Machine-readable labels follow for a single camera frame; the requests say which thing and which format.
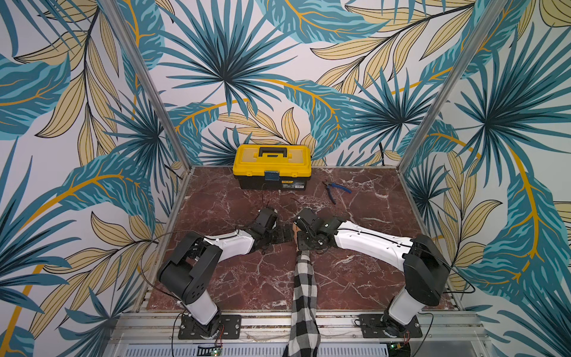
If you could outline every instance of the black and white checkered shirt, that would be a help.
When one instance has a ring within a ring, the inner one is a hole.
[[[293,276],[291,332],[284,357],[315,357],[321,336],[315,320],[317,284],[308,251],[297,252]]]

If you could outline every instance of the toolbox handle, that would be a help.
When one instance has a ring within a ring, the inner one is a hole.
[[[284,157],[287,157],[287,148],[286,147],[261,147],[258,156],[262,156],[264,153],[274,153],[274,154],[283,154]]]

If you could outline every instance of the black mounting plate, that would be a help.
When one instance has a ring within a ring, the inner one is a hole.
[[[382,314],[362,314],[359,315],[359,323],[363,338],[387,338],[384,333],[386,326],[383,323]],[[411,334],[411,338],[420,338],[423,332],[420,330],[419,320],[415,317],[405,326],[406,330]],[[408,334],[401,333],[397,337],[407,337]]]
[[[240,336],[241,322],[242,322],[241,315],[220,316],[220,324],[224,326],[222,339],[237,340],[238,337]],[[201,325],[193,317],[182,316],[179,329],[179,336],[178,336],[179,340],[200,340],[203,338],[208,338],[207,336],[203,336],[204,329],[200,328],[200,326]]]

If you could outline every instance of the toolbox latch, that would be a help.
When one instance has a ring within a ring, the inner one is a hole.
[[[265,171],[264,172],[264,179],[266,181],[280,181],[280,172],[279,171]]]

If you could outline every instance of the blue-handled pliers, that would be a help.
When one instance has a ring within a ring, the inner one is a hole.
[[[327,189],[327,194],[329,195],[329,199],[331,200],[331,202],[333,202],[333,204],[337,204],[337,202],[335,202],[335,199],[333,198],[333,195],[331,194],[331,187],[340,188],[341,190],[343,190],[347,193],[351,193],[350,189],[346,188],[345,186],[341,186],[340,184],[336,184],[336,183],[329,182],[329,181],[323,181],[323,184],[325,185],[325,188]]]

